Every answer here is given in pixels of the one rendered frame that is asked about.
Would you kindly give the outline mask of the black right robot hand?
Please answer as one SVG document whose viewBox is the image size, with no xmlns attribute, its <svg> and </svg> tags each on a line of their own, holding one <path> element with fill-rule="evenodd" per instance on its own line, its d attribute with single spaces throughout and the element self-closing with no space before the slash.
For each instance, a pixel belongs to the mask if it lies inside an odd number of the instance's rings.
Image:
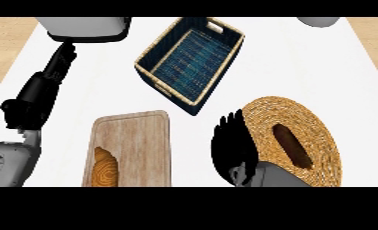
<svg viewBox="0 0 378 230">
<path fill-rule="evenodd" d="M 255 175 L 258 152 L 242 110 L 220 118 L 211 139 L 211 159 L 221 178 L 234 186 L 246 186 Z"/>
</svg>

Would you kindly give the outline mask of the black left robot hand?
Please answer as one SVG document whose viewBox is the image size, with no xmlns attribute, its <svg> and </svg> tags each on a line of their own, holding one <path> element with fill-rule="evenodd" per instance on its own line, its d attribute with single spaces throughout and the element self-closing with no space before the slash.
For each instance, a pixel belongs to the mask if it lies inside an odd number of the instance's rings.
<svg viewBox="0 0 378 230">
<path fill-rule="evenodd" d="M 35 72 L 28 79 L 16 98 L 1 103 L 8 129 L 41 129 L 53 109 L 59 86 L 75 58 L 75 46 L 66 40 L 53 53 L 44 70 Z"/>
</svg>

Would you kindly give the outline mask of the brown sweet potato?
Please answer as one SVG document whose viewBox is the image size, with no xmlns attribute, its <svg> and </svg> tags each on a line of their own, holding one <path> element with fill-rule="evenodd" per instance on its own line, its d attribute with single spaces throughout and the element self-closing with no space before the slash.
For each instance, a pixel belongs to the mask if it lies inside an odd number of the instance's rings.
<svg viewBox="0 0 378 230">
<path fill-rule="evenodd" d="M 273 126 L 273 135 L 295 167 L 310 169 L 313 161 L 287 127 L 282 124 Z"/>
</svg>

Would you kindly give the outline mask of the round woven straw placemat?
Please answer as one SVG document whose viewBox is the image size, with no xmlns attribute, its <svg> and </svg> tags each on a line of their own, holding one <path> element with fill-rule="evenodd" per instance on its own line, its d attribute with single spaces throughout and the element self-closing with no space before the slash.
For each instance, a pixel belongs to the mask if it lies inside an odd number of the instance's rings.
<svg viewBox="0 0 378 230">
<path fill-rule="evenodd" d="M 313 187 L 339 187 L 341 158 L 330 133 L 311 111 L 293 100 L 267 96 L 242 108 L 245 125 L 256 146 L 258 158 L 282 167 Z M 295 166 L 273 135 L 283 125 L 311 160 L 308 169 Z"/>
</svg>

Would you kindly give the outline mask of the dark blue wicker basket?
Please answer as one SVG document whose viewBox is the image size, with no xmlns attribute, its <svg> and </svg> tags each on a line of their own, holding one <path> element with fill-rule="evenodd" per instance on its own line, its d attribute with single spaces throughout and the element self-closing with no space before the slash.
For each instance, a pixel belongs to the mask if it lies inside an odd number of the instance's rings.
<svg viewBox="0 0 378 230">
<path fill-rule="evenodd" d="M 146 84 L 194 116 L 233 63 L 243 33 L 212 17 L 180 17 L 134 61 Z"/>
</svg>

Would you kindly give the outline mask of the pale wooden cutting board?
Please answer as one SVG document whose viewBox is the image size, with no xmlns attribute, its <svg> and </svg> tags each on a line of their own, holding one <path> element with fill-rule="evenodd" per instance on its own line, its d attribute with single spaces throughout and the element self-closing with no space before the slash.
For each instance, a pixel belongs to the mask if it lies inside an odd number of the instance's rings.
<svg viewBox="0 0 378 230">
<path fill-rule="evenodd" d="M 82 185 L 98 176 L 100 148 L 115 158 L 118 187 L 171 185 L 169 119 L 162 110 L 100 117 L 91 127 Z"/>
</svg>

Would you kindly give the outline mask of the grey and black appliance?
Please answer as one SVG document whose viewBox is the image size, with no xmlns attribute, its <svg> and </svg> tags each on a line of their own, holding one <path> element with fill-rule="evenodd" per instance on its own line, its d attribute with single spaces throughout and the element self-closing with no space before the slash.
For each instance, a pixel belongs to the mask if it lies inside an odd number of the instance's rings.
<svg viewBox="0 0 378 230">
<path fill-rule="evenodd" d="M 121 41 L 128 34 L 129 17 L 36 17 L 54 41 L 73 43 Z"/>
</svg>

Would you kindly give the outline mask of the orange wood-grain board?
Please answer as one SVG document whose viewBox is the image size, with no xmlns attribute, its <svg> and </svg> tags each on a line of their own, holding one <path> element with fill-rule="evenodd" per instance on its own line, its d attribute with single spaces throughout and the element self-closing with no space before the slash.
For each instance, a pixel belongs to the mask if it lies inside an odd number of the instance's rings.
<svg viewBox="0 0 378 230">
<path fill-rule="evenodd" d="M 94 148 L 91 185 L 96 187 L 118 186 L 118 162 L 109 151 L 100 147 Z"/>
</svg>

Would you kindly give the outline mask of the grey round container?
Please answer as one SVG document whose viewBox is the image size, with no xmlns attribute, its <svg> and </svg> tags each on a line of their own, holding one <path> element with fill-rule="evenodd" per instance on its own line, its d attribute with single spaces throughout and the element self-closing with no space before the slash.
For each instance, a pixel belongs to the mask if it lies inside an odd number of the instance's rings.
<svg viewBox="0 0 378 230">
<path fill-rule="evenodd" d="M 298 20 L 310 27 L 324 28 L 336 23 L 338 17 L 299 17 Z"/>
</svg>

